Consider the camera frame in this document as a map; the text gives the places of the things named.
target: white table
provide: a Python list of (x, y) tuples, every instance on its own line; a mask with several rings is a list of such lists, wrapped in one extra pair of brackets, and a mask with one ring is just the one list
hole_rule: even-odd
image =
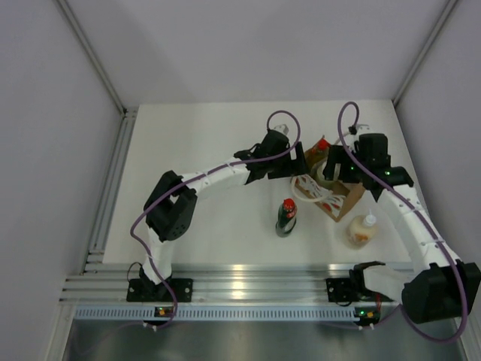
[[(144, 261), (143, 248), (129, 228), (163, 173), (178, 174), (209, 168), (235, 151), (251, 147), (265, 136), (268, 116), (291, 111), (301, 123), (304, 149), (322, 134), (337, 138), (337, 114), (344, 102), (202, 103), (142, 105), (138, 112), (126, 166), (110, 226), (104, 263)], [(416, 181), (407, 146), (389, 100), (360, 101), (360, 123), (389, 139), (393, 165), (402, 165)], [(343, 126), (353, 122), (352, 108)], [(295, 127), (285, 115), (273, 125)], [(188, 265), (311, 266), (371, 260), (409, 262), (391, 222), (366, 192), (361, 201), (335, 223), (313, 204), (298, 203), (298, 224), (287, 238), (276, 236), (277, 209), (291, 197), (288, 179), (258, 180), (217, 194), (196, 206), (188, 232), (176, 240), (174, 263)], [(369, 209), (378, 217), (379, 233), (362, 249), (351, 247), (345, 229), (350, 220)], [(138, 234), (147, 239), (142, 222)]]

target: white wall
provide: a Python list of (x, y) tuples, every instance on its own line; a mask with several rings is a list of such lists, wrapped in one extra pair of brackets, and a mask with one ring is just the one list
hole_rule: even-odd
[(465, 262), (481, 265), (479, 14), (481, 2), (460, 2), (397, 112), (430, 215)]
[(38, 359), (119, 116), (53, 1), (0, 3), (1, 358)]
[(446, 0), (70, 0), (128, 105), (390, 99)]

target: red bottle cap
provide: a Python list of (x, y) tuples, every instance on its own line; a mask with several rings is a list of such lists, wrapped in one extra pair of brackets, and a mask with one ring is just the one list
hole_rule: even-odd
[(283, 207), (286, 211), (292, 211), (295, 208), (295, 203), (291, 198), (284, 199)]
[(326, 150), (330, 147), (331, 145), (329, 144), (328, 141), (326, 141), (324, 138), (321, 139), (318, 143), (317, 143), (317, 148), (319, 150)]

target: metal floor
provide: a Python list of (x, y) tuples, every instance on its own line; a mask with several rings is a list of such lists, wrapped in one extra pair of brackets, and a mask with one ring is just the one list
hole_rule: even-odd
[[(314, 322), (176, 322), (154, 332), (129, 326), (80, 355), (119, 321), (74, 322), (64, 361), (108, 360), (464, 360), (460, 342), (438, 345), (420, 338), (397, 314), (374, 331), (351, 331)], [(452, 321), (429, 323), (425, 332), (445, 338)]]

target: bottle with red cap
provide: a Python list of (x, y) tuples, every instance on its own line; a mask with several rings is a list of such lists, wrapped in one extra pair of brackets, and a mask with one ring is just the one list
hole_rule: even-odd
[(276, 233), (279, 237), (287, 237), (295, 226), (298, 208), (291, 198), (284, 199), (277, 213)]
[(322, 137), (312, 148), (304, 153), (309, 171), (314, 167), (315, 164), (328, 156), (330, 146), (331, 145), (329, 142)]

